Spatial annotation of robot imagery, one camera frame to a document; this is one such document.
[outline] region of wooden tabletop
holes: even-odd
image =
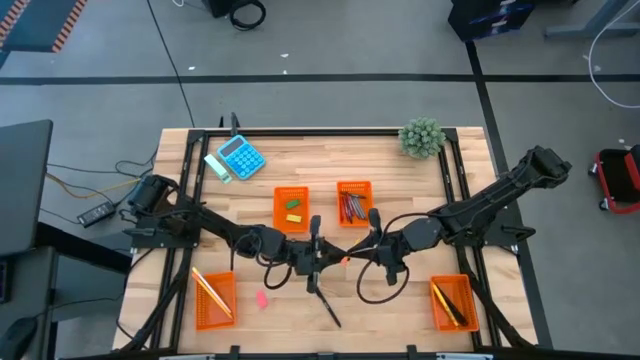
[[[180,178],[180,167],[189,129],[165,129],[154,173]],[[480,127],[458,128],[462,158],[472,194],[495,180],[484,131]],[[217,149],[228,138],[211,140],[209,149]],[[336,181],[369,180],[375,207],[385,224],[392,217],[426,211],[446,202],[438,159],[414,160],[401,153],[393,136],[280,136],[249,138],[267,159],[266,166],[247,181],[234,179],[222,184],[210,169],[205,171],[202,200],[207,206],[239,224],[272,225],[273,189],[276,186],[309,187],[311,213],[322,216],[321,235],[346,249],[368,233],[366,228],[342,228],[338,225]],[[453,155],[446,148],[449,168],[455,174]],[[194,150],[193,162],[199,154]],[[195,176],[190,176],[188,193]],[[456,197],[460,191],[453,176]],[[407,221],[394,223],[391,230]],[[290,234],[290,238],[308,239],[308,234]],[[533,322],[516,258],[498,248],[486,248],[486,262],[493,299],[520,334],[536,342]],[[120,323],[128,332],[143,324],[158,299],[160,277],[166,250],[157,249],[136,266],[127,284]],[[468,250],[473,264],[471,251]],[[228,353],[240,345],[243,353],[279,352],[404,352],[408,344],[418,351],[470,351],[467,333],[441,333],[434,328],[429,299],[429,279],[438,274],[457,274],[454,249],[440,244],[428,251],[405,258],[411,268],[409,284],[396,299],[383,305],[361,302],[355,280],[365,261],[353,260],[347,266],[325,269],[320,288],[342,322],[339,329],[319,299],[305,290],[306,277],[291,277],[279,290],[269,291],[263,283],[264,268],[253,260],[236,257],[237,324],[231,329],[195,331],[194,282],[189,278],[185,313],[179,342],[180,353]],[[216,236],[202,232],[192,264],[202,273],[229,270],[229,248]],[[271,282],[278,282],[284,267],[275,268]],[[383,298],[395,291],[388,287],[384,269],[372,266],[365,275],[363,293],[368,298]],[[256,292],[264,290],[269,306],[260,310]],[[483,342],[489,334],[482,305],[476,307]],[[162,344],[168,344],[173,309],[165,316]],[[128,339],[117,332],[114,347]]]

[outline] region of concrete floor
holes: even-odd
[[[446,23],[447,0],[265,0],[267,20],[246,33],[194,7],[151,3],[181,75],[471,74],[465,46]],[[601,4],[539,8],[520,32],[477,41],[484,73],[586,74],[582,56],[590,43],[544,41],[542,30],[583,23]],[[640,73],[639,39],[603,40],[594,63],[605,74]],[[0,78],[172,75],[145,0],[91,1],[60,54],[12,53],[0,70]],[[610,105],[588,82],[487,87],[511,165],[535,144],[552,147],[574,164],[567,184],[519,202],[525,225],[538,230],[529,244],[554,347],[640,354],[640,215],[599,211],[601,191],[586,176],[600,149],[619,148],[620,139],[640,143],[638,112]],[[603,87],[620,101],[640,103],[638,83]],[[402,125],[419,115],[449,126],[486,125],[473,82],[210,83],[185,85],[185,93],[203,127],[216,126],[232,110],[247,127]],[[175,84],[0,86],[0,109],[0,125],[53,119],[50,162],[93,169],[110,169],[120,159],[145,161],[162,128],[190,126]],[[54,173],[94,188],[121,180]],[[72,199],[47,182],[42,206],[75,218],[99,202]],[[47,214],[41,219],[83,238],[125,227],[115,219],[87,230]],[[128,247],[122,236],[97,241]],[[64,302],[122,291],[122,276],[82,263],[63,260],[59,272]],[[60,319],[93,315],[61,323],[57,356],[108,351],[118,309],[117,302],[101,302],[59,312]]]

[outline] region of black desk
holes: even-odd
[[[0,335],[22,317],[38,315],[26,356],[53,355],[57,256],[72,257],[126,274],[131,258],[38,222],[53,122],[42,120],[0,128],[0,259],[7,260],[10,300],[0,304]]]

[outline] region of caster wheel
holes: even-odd
[[[607,199],[600,201],[600,204],[598,204],[598,206],[602,211],[609,211],[609,203],[607,202]]]
[[[597,176],[598,175],[598,164],[591,165],[591,167],[587,171],[587,174],[590,175],[590,176]]]

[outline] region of orange plastic tray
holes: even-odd
[[[442,308],[440,301],[433,292],[433,287],[429,284],[436,329],[443,332],[478,331],[478,316],[476,315],[476,306],[473,302],[473,293],[471,291],[469,277],[467,277],[467,275],[438,275],[433,276],[431,282],[438,285],[440,290],[453,301],[456,308],[468,322],[466,326],[456,327]]]
[[[236,324],[236,280],[233,272],[202,275],[231,309],[230,319],[195,280],[196,331],[222,329]]]
[[[300,205],[287,209],[291,200],[300,200]],[[287,221],[287,215],[302,217],[299,223]],[[301,233],[309,231],[309,188],[277,187],[273,192],[273,227],[285,233]]]
[[[348,192],[351,194],[358,194],[366,196],[365,199],[360,200],[360,206],[362,206],[362,210],[364,210],[365,215],[369,216],[369,209],[373,207],[373,192],[371,190],[371,182],[370,181],[338,181],[338,193],[337,193],[337,203],[338,203],[338,222],[340,222],[340,226],[343,227],[368,227],[369,219],[366,218],[364,220],[359,219],[356,216],[353,216],[353,223],[349,222],[344,210],[342,209],[342,200],[340,194],[343,192]]]

